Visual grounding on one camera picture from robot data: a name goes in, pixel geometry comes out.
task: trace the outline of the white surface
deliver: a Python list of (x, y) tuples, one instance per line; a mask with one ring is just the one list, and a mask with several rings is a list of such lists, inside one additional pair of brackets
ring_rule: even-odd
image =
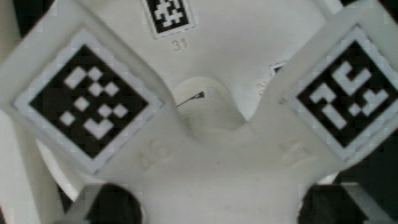
[[(299, 94), (302, 93), (302, 90), (307, 88), (313, 80), (318, 78), (318, 76), (323, 74), (325, 69), (329, 68), (330, 64), (336, 63), (336, 58), (339, 57), (341, 53), (345, 52), (350, 44), (355, 42), (361, 45), (361, 48), (373, 60), (373, 63), (380, 69), (380, 72), (391, 82), (393, 88), (398, 89), (398, 73), (389, 66), (389, 61), (386, 57), (382, 56), (378, 52), (378, 48), (370, 41), (370, 37), (359, 27), (359, 22), (348, 27), (348, 33), (345, 36), (341, 36), (339, 41), (336, 42), (336, 45), (330, 49), (330, 51), (325, 53), (325, 56), (320, 57), (320, 62), (313, 65), (313, 67), (307, 70), (307, 74), (300, 79), (299, 84), (293, 86), (293, 90), (286, 94), (286, 99), (290, 106), (302, 117), (304, 121), (307, 122), (307, 126), (313, 128), (314, 133), (320, 135), (325, 143), (329, 144), (336, 154), (339, 155), (343, 160), (350, 160), (350, 158), (355, 158), (355, 152), (366, 151), (368, 153), (373, 151), (377, 144), (373, 142), (373, 136), (382, 132), (382, 127), (386, 126), (386, 123), (389, 123), (396, 119), (396, 112), (398, 112), (398, 101), (389, 105), (389, 108), (378, 115), (375, 121), (370, 123), (370, 126), (362, 130), (359, 136), (355, 137), (354, 141), (346, 146), (343, 146), (332, 136), (332, 133), (329, 132), (327, 128), (322, 125), (320, 120), (316, 119), (313, 113), (309, 112), (306, 106), (302, 105), (302, 102), (299, 100)], [(370, 70), (364, 69), (355, 77), (354, 80), (348, 80), (346, 73), (352, 70), (348, 62), (341, 64), (341, 67), (336, 69), (336, 72), (332, 74), (332, 78), (336, 83), (341, 86), (341, 89), (348, 96), (354, 96), (354, 93), (362, 87), (366, 81), (371, 78)], [(362, 95), (366, 104), (361, 108), (361, 111), (364, 115), (368, 116), (377, 107), (380, 106), (386, 98), (387, 93), (382, 90), (377, 95), (371, 89), (366, 90)], [(314, 90), (311, 95), (313, 103), (318, 103), (322, 99), (327, 100), (327, 106), (323, 108), (323, 114), (329, 117), (329, 120), (332, 121), (332, 124), (336, 125), (338, 129), (341, 130), (346, 127), (346, 120), (330, 104), (332, 100), (336, 99), (334, 91), (330, 90), (330, 87), (327, 83), (322, 84), (320, 88)]]
[[(2, 78), (12, 87), (5, 91), (4, 103), (12, 102), (28, 83), (27, 77), (34, 76), (32, 71), (41, 70), (84, 24), (165, 102), (96, 177), (123, 185), (137, 195), (147, 223), (297, 223), (309, 186), (355, 164), (366, 153), (345, 163), (295, 115), (284, 96), (357, 21), (386, 57), (396, 58), (387, 48), (398, 36), (396, 26), (389, 19), (389, 25), (377, 26), (380, 18), (386, 19), (380, 6), (373, 1), (362, 1), (357, 8), (336, 15), (288, 61), (259, 101), (256, 82), (268, 80), (270, 66), (290, 59), (325, 22), (313, 1), (270, 0), (251, 4), (242, 1), (190, 1), (199, 26), (158, 40), (151, 35), (140, 1), (82, 2), (153, 66), (165, 83), (78, 5), (73, 1), (59, 1), (41, 23), (43, 30), (30, 33), (30, 39), (2, 68), (4, 74), (11, 71), (16, 74), (14, 79)], [(23, 47), (28, 44), (43, 49), (43, 57), (34, 60), (27, 60), (32, 49)], [(25, 68), (11, 65), (16, 59), (27, 61)], [(167, 87), (174, 90), (176, 102), (183, 102), (197, 90), (211, 93), (181, 106), (181, 114)], [(62, 155), (59, 145), (14, 113), (12, 107), (4, 105), (4, 108)]]
[[(18, 42), (12, 1), (0, 0), (0, 63)], [(62, 217), (57, 184), (41, 159), (34, 137), (4, 111), (0, 111), (0, 177), (0, 207), (7, 224), (50, 224)]]

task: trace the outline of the white object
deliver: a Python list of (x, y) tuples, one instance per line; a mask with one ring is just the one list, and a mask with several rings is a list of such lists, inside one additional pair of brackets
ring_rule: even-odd
[[(0, 0), (0, 63), (20, 42), (12, 1)], [(0, 208), (7, 224), (50, 224), (62, 217), (57, 183), (36, 140), (0, 111)]]
[[(39, 27), (43, 29), (37, 28), (30, 33), (2, 67), (0, 83), (7, 83), (2, 102), (5, 111), (21, 121), (53, 152), (69, 158), (76, 169), (130, 189), (142, 203), (147, 222), (174, 224), (295, 223), (299, 205), (309, 186), (330, 173), (339, 172), (361, 161), (398, 124), (393, 116), (375, 116), (377, 122), (384, 118), (391, 122), (380, 126), (375, 125), (373, 118), (368, 120), (371, 127), (370, 138), (364, 141), (368, 145), (355, 145), (350, 148), (348, 141), (348, 146), (345, 145), (343, 149), (348, 148), (350, 150), (341, 156), (339, 151), (343, 149), (329, 144), (329, 138), (338, 138), (338, 134), (329, 128), (323, 128), (329, 136), (316, 135), (314, 126), (302, 119), (300, 108), (291, 103), (304, 96), (304, 98), (314, 99), (313, 105), (318, 105), (323, 98), (329, 101), (325, 101), (329, 103), (325, 109), (322, 105), (318, 105), (320, 109), (311, 109), (309, 103), (300, 100), (300, 106), (307, 108), (313, 118), (322, 120), (320, 117), (325, 116), (338, 129), (343, 129), (346, 124), (355, 122), (354, 115), (359, 114), (359, 111), (352, 110), (354, 118), (343, 120), (345, 115), (339, 114), (339, 109), (334, 107), (334, 99), (346, 100), (355, 97), (352, 95), (343, 97), (338, 89), (322, 83), (323, 76), (332, 78), (325, 71), (329, 71), (327, 69), (332, 70), (330, 65), (334, 64), (329, 63), (322, 67), (325, 64), (322, 61), (329, 60), (330, 62), (336, 59), (336, 55), (327, 59), (336, 48), (343, 49), (343, 53), (350, 53), (348, 46), (352, 45), (346, 45), (346, 41), (354, 43), (355, 38), (348, 40), (346, 37), (350, 37), (352, 32), (357, 33), (357, 27), (361, 27), (359, 32), (368, 37), (362, 40), (371, 40), (371, 43), (368, 41), (370, 48), (377, 47), (384, 60), (391, 62), (389, 71), (382, 71), (380, 74), (371, 72), (371, 78), (387, 77), (389, 91), (396, 91), (394, 69), (398, 61), (389, 46), (394, 44), (398, 33), (382, 6), (375, 1), (361, 1), (330, 17), (330, 21), (309, 41), (325, 23), (323, 14), (313, 1), (267, 2), (272, 3), (267, 5), (267, 12), (270, 12), (267, 16), (279, 18), (275, 24), (272, 24), (274, 21), (256, 17), (236, 16), (240, 14), (265, 15), (261, 7), (265, 1), (256, 1), (251, 5), (242, 1), (229, 2), (229, 7), (215, 1), (194, 1), (190, 7), (197, 18), (195, 27), (185, 33), (176, 33), (174, 36), (162, 39), (155, 38), (153, 29), (146, 23), (133, 26), (137, 27), (133, 31), (126, 31), (126, 27), (137, 24), (137, 21), (147, 21), (146, 15), (131, 13), (133, 10), (144, 12), (142, 2), (119, 0), (108, 4), (108, 2), (85, 0), (82, 3), (87, 8), (73, 1), (57, 2), (41, 21)], [(219, 12), (226, 8), (229, 11), (226, 17), (220, 17)], [(297, 15), (295, 18), (286, 16), (291, 15), (288, 10)], [(126, 12), (130, 16), (121, 17), (115, 12)], [(235, 24), (235, 29), (222, 29), (231, 24)], [(43, 30), (52, 30), (53, 35), (46, 35)], [(68, 51), (66, 46), (75, 43), (73, 37), (82, 30), (98, 39), (98, 42), (87, 46), (89, 49), (84, 49), (80, 45), (69, 51), (78, 52), (82, 50), (92, 61), (98, 60), (103, 51), (110, 55), (107, 60), (100, 58), (101, 62), (91, 62), (85, 66), (80, 60), (73, 64), (60, 57), (60, 52)], [(27, 44), (34, 49), (41, 49), (43, 53), (43, 57), (30, 60), (27, 60), (28, 52), (23, 48)], [(364, 51), (364, 53), (361, 52), (364, 56), (371, 56), (362, 45), (355, 49)], [(268, 67), (274, 68), (274, 65), (281, 64), (286, 59), (290, 59), (286, 66), (270, 81)], [(14, 62), (20, 60), (27, 61), (23, 68), (14, 66)], [(60, 65), (57, 74), (43, 73), (43, 71), (50, 71), (44, 69), (50, 65)], [(87, 72), (96, 67), (103, 74), (107, 73), (117, 80), (119, 87), (124, 86), (123, 91), (128, 89), (124, 85), (128, 79), (135, 80), (135, 84), (142, 84), (139, 88), (139, 85), (130, 87), (139, 96), (153, 101), (142, 101), (130, 89), (130, 99), (135, 99), (131, 101), (137, 101), (137, 105), (140, 105), (139, 108), (130, 106), (130, 113), (133, 110), (144, 111), (146, 107), (153, 110), (151, 116), (142, 116), (144, 113), (140, 112), (133, 119), (124, 120), (126, 125), (131, 124), (139, 127), (135, 133), (115, 134), (112, 137), (110, 126), (100, 125), (98, 132), (91, 130), (91, 126), (82, 129), (80, 124), (89, 119), (94, 122), (96, 116), (94, 113), (80, 113), (82, 111), (73, 112), (82, 123), (75, 129), (68, 129), (64, 126), (57, 126), (57, 122), (52, 121), (52, 115), (46, 114), (52, 110), (39, 112), (41, 107), (34, 107), (37, 102), (44, 102), (41, 101), (43, 96), (50, 97), (46, 102), (52, 102), (52, 94), (44, 94), (44, 92), (55, 84), (57, 88), (62, 88), (62, 94), (69, 94), (64, 97), (66, 103), (60, 104), (62, 108), (57, 112), (64, 112), (69, 108), (69, 98), (73, 104), (73, 97), (82, 95), (96, 97), (94, 106), (91, 109), (87, 108), (87, 111), (100, 109), (110, 101), (112, 104), (117, 104), (115, 100), (123, 101), (119, 95), (114, 95), (110, 99), (105, 97), (107, 95), (101, 95), (103, 98), (100, 99), (100, 93), (89, 91), (89, 85), (87, 92), (73, 92), (71, 94), (78, 86), (75, 86), (75, 82), (66, 81), (73, 69), (64, 72), (64, 67), (73, 68), (76, 65), (85, 67)], [(123, 67), (123, 70), (114, 69), (110, 72), (107, 66), (110, 68), (114, 66)], [(52, 80), (37, 78), (44, 75), (55, 78)], [(318, 83), (306, 78), (311, 76), (314, 79), (320, 78)], [(270, 81), (261, 93), (263, 97), (256, 92), (256, 82), (261, 79)], [(316, 90), (311, 89), (311, 85), (316, 86), (318, 84), (325, 87), (320, 88), (320, 91), (311, 92)], [(352, 90), (348, 90), (350, 94), (357, 93), (359, 89), (370, 92), (368, 87), (359, 84), (354, 84), (357, 91), (350, 92)], [(18, 101), (23, 106), (16, 108), (12, 105), (21, 93), (30, 98), (25, 102)], [(373, 92), (373, 95), (364, 94), (364, 96), (371, 104), (382, 105), (384, 100), (378, 99), (377, 94)], [(23, 111), (23, 107), (36, 110), (34, 113), (39, 114), (41, 119), (27, 115), (28, 110)], [(384, 110), (384, 108), (377, 106), (366, 109), (370, 114), (375, 110)], [(117, 118), (112, 119), (110, 122), (115, 126)], [(69, 119), (66, 117), (60, 120), (64, 125), (71, 125), (71, 116)], [(46, 128), (37, 124), (41, 121), (44, 121), (44, 127), (52, 126), (52, 130), (57, 132), (44, 130)], [(84, 130), (84, 133), (91, 131), (92, 138), (75, 138), (75, 130)], [(94, 137), (100, 141), (105, 137), (112, 139), (121, 136), (128, 136), (130, 139), (114, 148), (105, 150), (96, 148), (91, 151), (87, 150), (92, 149), (89, 146), (82, 147)], [(75, 141), (76, 147), (69, 147), (64, 144), (66, 141)], [(96, 163), (96, 156), (107, 158), (101, 159), (100, 163)]]

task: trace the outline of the white plastic part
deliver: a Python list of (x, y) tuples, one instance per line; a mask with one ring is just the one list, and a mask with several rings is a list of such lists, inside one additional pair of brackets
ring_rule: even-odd
[[(325, 17), (313, 1), (190, 1), (195, 27), (162, 39), (153, 37), (142, 2), (82, 3), (87, 7), (73, 1), (57, 2), (5, 62), (0, 72), (16, 74), (14, 79), (2, 77), (9, 85), (5, 111), (75, 168), (130, 189), (149, 223), (295, 223), (309, 186), (357, 163), (396, 127), (394, 121), (389, 130), (371, 136), (373, 145), (341, 158), (288, 104), (290, 92), (357, 25), (396, 68), (396, 53), (389, 50), (396, 25), (378, 3), (361, 1), (330, 17), (320, 30)], [(272, 16), (274, 20), (252, 15)], [(115, 62), (126, 65), (124, 72), (131, 72), (163, 102), (140, 131), (94, 169), (76, 161), (69, 148), (60, 147), (60, 138), (41, 130), (37, 120), (27, 119), (12, 106), (82, 28), (101, 43), (91, 50), (112, 53)], [(41, 49), (43, 57), (27, 60), (27, 46)], [(286, 59), (261, 97), (256, 80), (267, 76), (270, 81), (275, 73), (268, 68)], [(27, 61), (23, 68), (12, 65), (20, 60)], [(183, 103), (178, 109), (172, 97)]]
[[(12, 1), (0, 0), (0, 63), (18, 42)], [(57, 184), (34, 137), (4, 111), (0, 111), (0, 178), (0, 208), (5, 223), (50, 224), (62, 217)]]

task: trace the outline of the black object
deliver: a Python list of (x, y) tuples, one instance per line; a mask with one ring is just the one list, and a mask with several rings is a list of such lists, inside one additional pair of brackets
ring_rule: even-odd
[[(89, 47), (84, 46), (73, 55), (30, 106), (76, 148), (96, 158), (147, 102)], [(96, 133), (92, 129), (103, 123), (110, 124), (108, 129)]]
[(314, 186), (304, 198), (299, 224), (362, 224), (366, 220), (343, 187)]
[(55, 224), (140, 224), (139, 200), (114, 184), (84, 188), (66, 218)]
[(48, 11), (52, 3), (53, 0), (14, 0), (20, 34), (23, 37)]

